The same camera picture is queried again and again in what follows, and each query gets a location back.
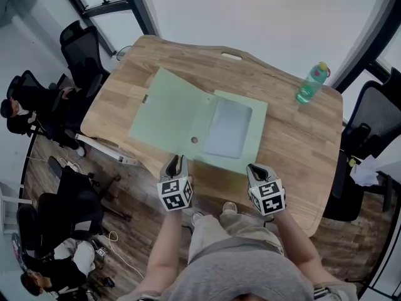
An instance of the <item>bottle cap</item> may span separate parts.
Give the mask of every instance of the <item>bottle cap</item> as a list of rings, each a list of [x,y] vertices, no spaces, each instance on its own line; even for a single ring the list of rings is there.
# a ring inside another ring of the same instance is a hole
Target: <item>bottle cap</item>
[[[323,70],[323,71],[328,70],[327,64],[324,62],[319,62],[319,68],[320,68],[320,70]]]

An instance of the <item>light green folder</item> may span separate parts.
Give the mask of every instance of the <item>light green folder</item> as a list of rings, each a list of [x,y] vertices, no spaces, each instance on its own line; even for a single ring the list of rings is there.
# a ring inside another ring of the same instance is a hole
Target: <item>light green folder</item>
[[[203,92],[160,68],[130,129],[130,136],[191,160],[241,174],[255,163],[267,103]]]

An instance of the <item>wooden table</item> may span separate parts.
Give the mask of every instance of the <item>wooden table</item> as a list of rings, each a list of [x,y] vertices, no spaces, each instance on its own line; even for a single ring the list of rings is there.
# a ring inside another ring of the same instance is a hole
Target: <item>wooden table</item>
[[[222,53],[242,59],[228,58]],[[160,67],[206,92],[223,90],[269,104],[256,162],[276,171],[286,189],[288,209],[305,232],[313,235],[325,210],[336,169],[341,95],[325,87],[309,104],[300,105],[294,96],[301,80],[249,53],[143,36],[105,82],[81,131],[129,151],[156,178],[170,153],[131,138],[129,130]],[[196,194],[252,206],[246,176],[196,161],[189,163],[189,169],[194,175]]]

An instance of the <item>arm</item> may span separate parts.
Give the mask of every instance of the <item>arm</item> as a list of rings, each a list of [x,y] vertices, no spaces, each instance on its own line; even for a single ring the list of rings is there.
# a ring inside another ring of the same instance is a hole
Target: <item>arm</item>
[[[168,212],[150,252],[144,280],[133,291],[162,293],[171,286],[178,275],[181,242],[182,210]]]
[[[338,282],[333,275],[323,268],[318,251],[289,211],[285,209],[277,212],[274,215],[274,220],[288,259],[299,268],[313,285]]]

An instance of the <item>person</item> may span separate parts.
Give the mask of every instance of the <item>person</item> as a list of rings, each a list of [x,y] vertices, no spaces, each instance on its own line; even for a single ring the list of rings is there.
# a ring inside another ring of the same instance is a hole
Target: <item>person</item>
[[[316,248],[286,209],[274,220],[282,244],[255,219],[238,214],[232,202],[224,205],[220,222],[194,214],[188,266],[178,275],[182,210],[167,213],[144,280],[118,301],[357,300],[354,285],[323,268]]]
[[[60,90],[33,86],[16,88],[10,99],[1,102],[0,114],[7,119],[7,128],[14,134],[24,135],[35,125],[41,127],[50,139],[76,150],[79,156],[85,156],[85,149],[68,136],[63,127],[63,112],[73,91],[74,87],[64,88],[60,109],[51,112]]]
[[[91,243],[67,239],[55,248],[55,259],[31,265],[28,273],[21,275],[21,283],[32,295],[44,291],[63,292],[86,282],[88,274],[95,269],[95,250]]]

